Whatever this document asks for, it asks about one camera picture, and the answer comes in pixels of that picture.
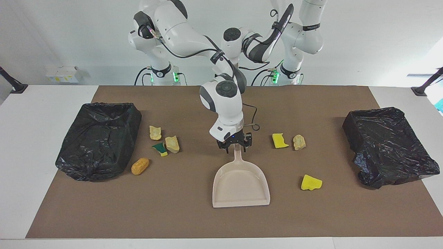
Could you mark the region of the beige plastic dustpan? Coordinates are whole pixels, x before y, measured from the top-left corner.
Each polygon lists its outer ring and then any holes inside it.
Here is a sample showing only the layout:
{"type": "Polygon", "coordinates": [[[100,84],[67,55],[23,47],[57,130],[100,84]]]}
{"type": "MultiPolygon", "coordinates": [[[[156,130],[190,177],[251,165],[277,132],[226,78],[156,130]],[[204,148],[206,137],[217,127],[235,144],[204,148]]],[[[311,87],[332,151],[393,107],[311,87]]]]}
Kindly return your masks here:
{"type": "Polygon", "coordinates": [[[221,166],[213,181],[213,208],[264,206],[271,202],[263,171],[242,159],[242,147],[234,144],[234,160],[221,166]]]}

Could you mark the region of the green and yellow sponge piece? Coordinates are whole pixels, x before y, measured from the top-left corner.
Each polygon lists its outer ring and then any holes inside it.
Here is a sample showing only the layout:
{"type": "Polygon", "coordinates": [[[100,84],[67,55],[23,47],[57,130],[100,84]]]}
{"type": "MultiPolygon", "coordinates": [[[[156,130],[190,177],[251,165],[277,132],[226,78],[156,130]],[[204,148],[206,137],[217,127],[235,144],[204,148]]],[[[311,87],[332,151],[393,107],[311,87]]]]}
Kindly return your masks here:
{"type": "Polygon", "coordinates": [[[165,157],[168,155],[168,150],[165,148],[164,143],[152,145],[152,148],[157,151],[161,157],[165,157]]]}

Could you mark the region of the orange sponge piece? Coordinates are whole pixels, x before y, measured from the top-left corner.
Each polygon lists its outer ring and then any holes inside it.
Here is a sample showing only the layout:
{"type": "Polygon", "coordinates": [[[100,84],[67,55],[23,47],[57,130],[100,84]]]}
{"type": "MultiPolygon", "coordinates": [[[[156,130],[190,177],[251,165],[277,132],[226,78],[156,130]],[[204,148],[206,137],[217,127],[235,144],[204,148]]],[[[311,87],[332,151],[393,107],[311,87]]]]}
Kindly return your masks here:
{"type": "Polygon", "coordinates": [[[131,173],[133,175],[140,175],[142,172],[145,171],[145,169],[149,166],[150,159],[149,158],[139,158],[132,166],[131,166],[131,173]]]}

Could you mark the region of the bin with black bag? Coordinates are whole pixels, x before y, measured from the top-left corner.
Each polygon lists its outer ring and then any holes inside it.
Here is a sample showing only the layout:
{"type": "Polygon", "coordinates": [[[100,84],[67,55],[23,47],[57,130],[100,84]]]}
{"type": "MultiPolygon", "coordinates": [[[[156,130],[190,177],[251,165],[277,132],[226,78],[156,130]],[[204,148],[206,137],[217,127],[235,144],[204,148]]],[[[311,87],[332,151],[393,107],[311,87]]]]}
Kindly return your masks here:
{"type": "Polygon", "coordinates": [[[133,103],[86,103],[65,135],[55,166],[77,181],[99,182],[126,169],[141,112],[133,103]]]}
{"type": "Polygon", "coordinates": [[[440,174],[438,163],[398,108],[350,111],[342,128],[364,186],[380,189],[440,174]]]}

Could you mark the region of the brown table mat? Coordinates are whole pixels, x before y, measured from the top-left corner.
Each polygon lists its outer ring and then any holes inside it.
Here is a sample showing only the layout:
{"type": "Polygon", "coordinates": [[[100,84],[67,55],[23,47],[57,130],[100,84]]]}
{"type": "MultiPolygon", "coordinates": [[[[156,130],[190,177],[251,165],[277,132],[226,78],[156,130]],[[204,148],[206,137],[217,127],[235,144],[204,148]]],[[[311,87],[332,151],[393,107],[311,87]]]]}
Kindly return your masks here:
{"type": "Polygon", "coordinates": [[[105,182],[81,182],[57,172],[26,238],[254,238],[443,236],[443,216],[422,181],[371,190],[357,178],[353,151],[342,129],[348,112],[375,109],[368,87],[297,85],[250,87],[242,95],[258,107],[253,145],[243,158],[265,174],[266,206],[213,208],[217,170],[233,159],[208,130],[216,114],[198,86],[100,86],[93,102],[134,103],[142,113],[128,168],[105,182]],[[149,136],[161,128],[162,139],[149,136]],[[287,148],[276,149],[272,134],[287,148]],[[300,134],[306,147],[295,151],[300,134]],[[180,151],[161,157],[152,148],[177,136],[180,151]],[[307,174],[320,189],[301,190],[307,174]]]}

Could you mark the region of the white cardboard box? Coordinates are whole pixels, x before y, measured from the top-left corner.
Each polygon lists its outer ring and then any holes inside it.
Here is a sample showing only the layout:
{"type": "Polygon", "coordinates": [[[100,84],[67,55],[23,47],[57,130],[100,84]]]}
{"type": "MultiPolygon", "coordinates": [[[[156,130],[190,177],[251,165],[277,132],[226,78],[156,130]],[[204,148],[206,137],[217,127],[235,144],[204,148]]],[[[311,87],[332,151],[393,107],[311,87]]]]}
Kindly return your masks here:
{"type": "Polygon", "coordinates": [[[45,77],[52,83],[79,83],[82,80],[82,75],[76,66],[47,68],[45,77]]]}

